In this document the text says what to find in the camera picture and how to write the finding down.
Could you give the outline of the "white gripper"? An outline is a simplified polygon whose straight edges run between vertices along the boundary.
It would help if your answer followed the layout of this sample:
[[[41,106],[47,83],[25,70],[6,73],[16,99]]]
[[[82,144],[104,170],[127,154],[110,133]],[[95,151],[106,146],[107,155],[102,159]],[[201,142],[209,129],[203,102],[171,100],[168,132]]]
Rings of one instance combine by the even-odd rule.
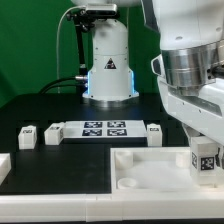
[[[188,139],[202,133],[221,144],[216,165],[224,170],[224,79],[217,78],[203,86],[197,97],[179,95],[162,77],[157,78],[157,83],[166,112],[184,123],[182,128]]]

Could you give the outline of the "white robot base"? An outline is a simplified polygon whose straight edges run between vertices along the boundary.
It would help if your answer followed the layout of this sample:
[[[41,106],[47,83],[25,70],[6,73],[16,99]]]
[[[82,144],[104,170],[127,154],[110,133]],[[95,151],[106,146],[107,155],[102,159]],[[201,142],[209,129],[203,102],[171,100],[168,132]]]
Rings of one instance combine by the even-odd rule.
[[[115,19],[97,20],[94,25],[93,66],[88,71],[84,101],[104,108],[135,101],[139,93],[129,67],[126,26]]]

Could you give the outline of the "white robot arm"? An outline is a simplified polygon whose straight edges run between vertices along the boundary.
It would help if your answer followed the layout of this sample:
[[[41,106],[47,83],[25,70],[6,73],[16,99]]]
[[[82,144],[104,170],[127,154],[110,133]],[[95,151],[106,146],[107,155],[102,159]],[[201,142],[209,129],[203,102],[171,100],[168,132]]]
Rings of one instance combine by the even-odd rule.
[[[166,112],[218,147],[224,169],[224,0],[141,0],[160,34],[157,81]]]

